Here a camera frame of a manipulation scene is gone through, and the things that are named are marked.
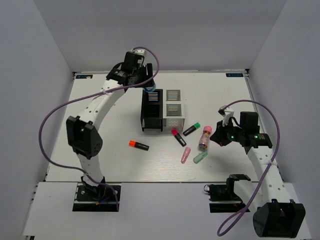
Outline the blue ink jar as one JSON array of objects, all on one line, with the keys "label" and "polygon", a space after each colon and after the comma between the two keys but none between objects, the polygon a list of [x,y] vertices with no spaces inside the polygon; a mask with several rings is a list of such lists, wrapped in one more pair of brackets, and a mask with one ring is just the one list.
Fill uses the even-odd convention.
[{"label": "blue ink jar", "polygon": [[153,85],[153,86],[145,87],[144,91],[147,92],[147,93],[152,93],[152,92],[155,91],[155,89],[156,89],[156,85]]}]

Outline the pink cap glitter bottle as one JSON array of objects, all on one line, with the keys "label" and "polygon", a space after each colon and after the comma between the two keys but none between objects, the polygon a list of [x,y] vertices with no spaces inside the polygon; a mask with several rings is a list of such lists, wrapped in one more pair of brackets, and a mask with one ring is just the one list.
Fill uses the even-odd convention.
[{"label": "pink cap glitter bottle", "polygon": [[200,137],[199,143],[198,143],[198,149],[201,151],[206,151],[209,145],[210,136],[212,133],[212,127],[211,126],[205,126],[202,131],[202,135]]}]

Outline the orange cap black highlighter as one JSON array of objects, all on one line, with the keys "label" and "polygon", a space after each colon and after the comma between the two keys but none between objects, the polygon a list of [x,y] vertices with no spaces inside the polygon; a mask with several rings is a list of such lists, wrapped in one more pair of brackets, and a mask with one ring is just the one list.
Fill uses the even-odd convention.
[{"label": "orange cap black highlighter", "polygon": [[149,150],[149,146],[148,145],[145,145],[143,143],[136,142],[136,141],[133,141],[133,140],[130,140],[128,145],[130,147],[133,147],[133,148],[136,148],[136,149],[140,149],[140,150],[144,150],[144,151],[148,151]]}]

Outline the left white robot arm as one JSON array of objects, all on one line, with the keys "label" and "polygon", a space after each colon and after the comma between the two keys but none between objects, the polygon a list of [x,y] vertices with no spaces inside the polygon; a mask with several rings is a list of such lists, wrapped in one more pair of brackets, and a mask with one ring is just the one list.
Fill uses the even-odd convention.
[{"label": "left white robot arm", "polygon": [[103,140],[98,132],[102,121],[116,101],[129,88],[143,88],[147,93],[156,88],[153,65],[146,63],[146,49],[134,48],[126,52],[124,61],[116,64],[107,74],[101,89],[90,104],[76,117],[66,120],[67,141],[85,171],[81,182],[90,196],[99,200],[105,196],[105,177],[98,154]]}]

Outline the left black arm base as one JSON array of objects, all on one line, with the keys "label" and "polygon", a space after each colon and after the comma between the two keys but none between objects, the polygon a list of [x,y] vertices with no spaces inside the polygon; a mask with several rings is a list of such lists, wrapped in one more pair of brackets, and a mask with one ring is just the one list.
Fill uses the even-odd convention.
[{"label": "left black arm base", "polygon": [[78,184],[74,196],[73,212],[108,213],[118,212],[116,198],[111,189],[102,189],[99,195]]}]

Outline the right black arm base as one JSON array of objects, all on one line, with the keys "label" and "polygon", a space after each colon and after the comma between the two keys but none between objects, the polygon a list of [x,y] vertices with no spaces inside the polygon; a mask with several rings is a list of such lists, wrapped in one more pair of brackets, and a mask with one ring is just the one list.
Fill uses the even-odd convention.
[{"label": "right black arm base", "polygon": [[226,184],[206,184],[203,187],[209,196],[209,211],[212,214],[236,213],[246,205]]}]

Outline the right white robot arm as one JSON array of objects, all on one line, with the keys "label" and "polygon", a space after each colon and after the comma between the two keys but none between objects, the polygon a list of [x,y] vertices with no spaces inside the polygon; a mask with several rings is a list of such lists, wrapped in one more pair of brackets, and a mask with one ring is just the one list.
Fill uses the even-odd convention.
[{"label": "right white robot arm", "polygon": [[232,109],[219,110],[223,120],[216,124],[210,140],[224,147],[239,143],[251,161],[259,183],[256,187],[245,174],[231,174],[224,185],[208,187],[212,202],[240,201],[253,213],[253,228],[262,238],[296,238],[306,210],[288,193],[272,157],[272,142],[260,132],[259,115],[242,111],[236,122]]}]

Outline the green cap black highlighter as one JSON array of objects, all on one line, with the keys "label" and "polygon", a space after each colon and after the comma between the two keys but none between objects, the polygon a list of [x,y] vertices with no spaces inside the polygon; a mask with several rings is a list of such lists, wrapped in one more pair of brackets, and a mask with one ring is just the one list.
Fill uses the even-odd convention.
[{"label": "green cap black highlighter", "polygon": [[193,133],[194,131],[196,131],[197,129],[199,129],[200,127],[201,127],[201,124],[199,122],[196,122],[195,124],[190,126],[188,129],[186,129],[182,134],[186,137],[191,133]]}]

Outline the black slotted organizer box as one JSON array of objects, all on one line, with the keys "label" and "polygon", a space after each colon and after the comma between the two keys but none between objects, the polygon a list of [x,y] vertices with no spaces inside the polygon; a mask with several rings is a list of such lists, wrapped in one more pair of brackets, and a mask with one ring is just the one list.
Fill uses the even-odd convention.
[{"label": "black slotted organizer box", "polygon": [[155,89],[153,92],[142,91],[140,123],[142,131],[163,131],[163,89]]}]

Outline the green correction tape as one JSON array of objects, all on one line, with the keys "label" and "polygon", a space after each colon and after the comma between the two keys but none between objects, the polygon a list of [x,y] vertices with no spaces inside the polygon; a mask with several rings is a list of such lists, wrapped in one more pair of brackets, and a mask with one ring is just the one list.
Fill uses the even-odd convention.
[{"label": "green correction tape", "polygon": [[207,152],[207,151],[201,152],[201,153],[199,153],[198,155],[196,155],[196,156],[193,158],[193,162],[194,162],[195,164],[198,164],[198,163],[201,162],[207,155],[208,155],[208,152]]}]

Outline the pink correction tape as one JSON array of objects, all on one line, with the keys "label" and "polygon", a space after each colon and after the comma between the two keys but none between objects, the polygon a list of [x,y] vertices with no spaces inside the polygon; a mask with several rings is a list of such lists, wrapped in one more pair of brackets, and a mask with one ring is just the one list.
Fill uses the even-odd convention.
[{"label": "pink correction tape", "polygon": [[184,152],[183,152],[182,157],[181,157],[181,160],[180,160],[180,162],[181,162],[182,164],[184,164],[184,163],[186,162],[186,160],[187,160],[188,157],[189,157],[190,152],[191,152],[191,149],[190,149],[189,147],[186,147],[186,148],[184,149]]}]

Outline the white slotted organizer box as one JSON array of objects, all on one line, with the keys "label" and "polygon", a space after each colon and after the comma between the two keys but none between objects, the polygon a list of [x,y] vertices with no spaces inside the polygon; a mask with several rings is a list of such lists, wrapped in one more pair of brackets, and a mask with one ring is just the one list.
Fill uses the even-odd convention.
[{"label": "white slotted organizer box", "polygon": [[185,124],[184,92],[182,89],[163,90],[163,127],[182,131]]}]

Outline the red cap black highlighter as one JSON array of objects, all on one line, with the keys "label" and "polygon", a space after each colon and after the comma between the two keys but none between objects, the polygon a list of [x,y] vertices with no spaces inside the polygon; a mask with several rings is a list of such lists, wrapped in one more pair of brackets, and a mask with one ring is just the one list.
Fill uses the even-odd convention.
[{"label": "red cap black highlighter", "polygon": [[187,145],[187,143],[185,142],[185,140],[181,137],[181,135],[179,134],[179,132],[174,128],[171,130],[171,134],[173,135],[173,137],[179,142],[179,144],[182,147],[185,147]]}]

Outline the right blue corner label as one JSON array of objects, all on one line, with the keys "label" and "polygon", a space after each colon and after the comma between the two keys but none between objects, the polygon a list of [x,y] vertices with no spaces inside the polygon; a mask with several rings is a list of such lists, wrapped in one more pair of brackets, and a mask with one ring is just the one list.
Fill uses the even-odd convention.
[{"label": "right blue corner label", "polygon": [[243,78],[244,75],[242,73],[226,73],[227,78]]}]

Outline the blue corner label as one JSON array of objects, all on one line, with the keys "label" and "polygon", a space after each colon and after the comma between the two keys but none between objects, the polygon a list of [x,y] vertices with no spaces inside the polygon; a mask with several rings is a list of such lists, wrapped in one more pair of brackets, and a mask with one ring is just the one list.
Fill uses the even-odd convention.
[{"label": "blue corner label", "polygon": [[92,74],[78,74],[75,76],[76,79],[92,79]]},{"label": "blue corner label", "polygon": [[227,78],[243,78],[244,75],[242,73],[226,73]]}]

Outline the left blue corner label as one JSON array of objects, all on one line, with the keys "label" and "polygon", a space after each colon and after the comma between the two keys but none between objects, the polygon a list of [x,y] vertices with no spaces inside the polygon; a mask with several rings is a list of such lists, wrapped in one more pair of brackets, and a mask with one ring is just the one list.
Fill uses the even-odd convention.
[{"label": "left blue corner label", "polygon": [[92,79],[92,74],[78,74],[75,76],[76,79]]}]

